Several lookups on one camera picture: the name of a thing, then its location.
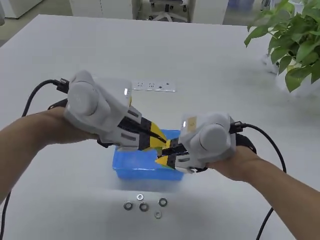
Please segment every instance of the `potted plant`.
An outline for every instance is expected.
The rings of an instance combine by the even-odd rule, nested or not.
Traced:
[[[297,97],[320,89],[320,0],[303,0],[303,4],[301,13],[295,12],[289,0],[262,11],[248,26],[248,32],[262,18],[268,17],[268,21],[244,41],[247,47],[252,39],[271,35],[268,55],[278,65],[277,84]]]

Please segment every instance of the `power strip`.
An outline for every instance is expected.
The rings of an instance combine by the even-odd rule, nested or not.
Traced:
[[[173,81],[133,81],[132,89],[137,91],[176,92]]]

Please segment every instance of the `white flower pot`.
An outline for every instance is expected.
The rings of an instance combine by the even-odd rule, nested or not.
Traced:
[[[268,73],[278,74],[279,68],[271,62],[271,57],[268,54],[263,55],[262,62],[265,64],[265,69]]]

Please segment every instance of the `metal washer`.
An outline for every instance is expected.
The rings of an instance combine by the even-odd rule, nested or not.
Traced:
[[[136,199],[137,199],[138,201],[142,201],[144,198],[145,198],[145,196],[144,196],[142,193],[139,193],[139,194],[136,196]]]
[[[124,204],[123,204],[123,208],[127,211],[131,210],[132,208],[134,207],[133,203],[130,202],[130,201],[126,201]]]
[[[166,198],[162,197],[162,198],[159,199],[158,204],[159,204],[161,207],[165,207],[165,206],[168,205],[168,201],[167,201]]]
[[[141,212],[147,212],[149,210],[149,205],[145,202],[140,203],[139,209]]]

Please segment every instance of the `white tabletop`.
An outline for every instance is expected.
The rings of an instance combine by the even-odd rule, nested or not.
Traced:
[[[268,38],[248,49],[242,26],[39,15],[0,48],[0,128],[17,119],[33,88],[46,79],[86,69],[98,77],[175,81],[176,93],[133,93],[133,105],[164,129],[178,129],[182,113],[228,112],[270,133],[288,172],[320,189],[318,116],[288,101],[260,59]],[[65,96],[46,86],[30,113]],[[279,166],[273,148],[251,130],[259,155]],[[250,185],[214,170],[181,183],[120,181],[113,148],[94,141],[42,150],[12,192],[5,239],[10,240],[250,240],[269,210]],[[146,213],[137,208],[144,193]],[[157,200],[168,199],[162,219]],[[127,200],[136,205],[123,209]],[[273,214],[262,239],[293,236]]]

